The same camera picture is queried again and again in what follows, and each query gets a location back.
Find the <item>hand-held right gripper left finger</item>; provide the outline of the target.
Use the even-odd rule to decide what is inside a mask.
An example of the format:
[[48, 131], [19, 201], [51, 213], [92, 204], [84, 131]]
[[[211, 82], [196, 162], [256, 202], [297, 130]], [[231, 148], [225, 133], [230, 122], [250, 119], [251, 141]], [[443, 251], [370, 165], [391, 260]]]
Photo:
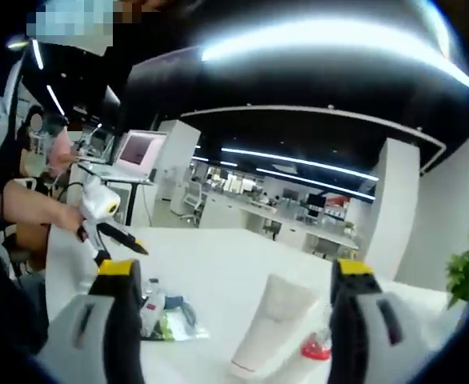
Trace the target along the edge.
[[38, 362], [58, 383], [142, 383], [141, 301], [138, 261], [102, 261], [50, 321]]

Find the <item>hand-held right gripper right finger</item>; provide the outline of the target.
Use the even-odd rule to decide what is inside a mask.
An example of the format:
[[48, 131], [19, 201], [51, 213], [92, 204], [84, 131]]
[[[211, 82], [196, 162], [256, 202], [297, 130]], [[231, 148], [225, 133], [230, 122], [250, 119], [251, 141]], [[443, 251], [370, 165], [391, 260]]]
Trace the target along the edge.
[[431, 354], [419, 318], [371, 268], [341, 258], [331, 270], [330, 383], [412, 383]]

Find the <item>person's left hand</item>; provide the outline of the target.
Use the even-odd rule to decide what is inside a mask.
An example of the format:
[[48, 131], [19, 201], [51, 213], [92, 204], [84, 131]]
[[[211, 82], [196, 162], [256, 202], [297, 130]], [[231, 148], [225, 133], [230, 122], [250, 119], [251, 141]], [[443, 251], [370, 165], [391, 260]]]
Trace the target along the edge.
[[81, 242], [86, 240], [83, 222], [84, 217], [78, 207], [70, 205], [61, 206], [57, 226], [74, 234]]

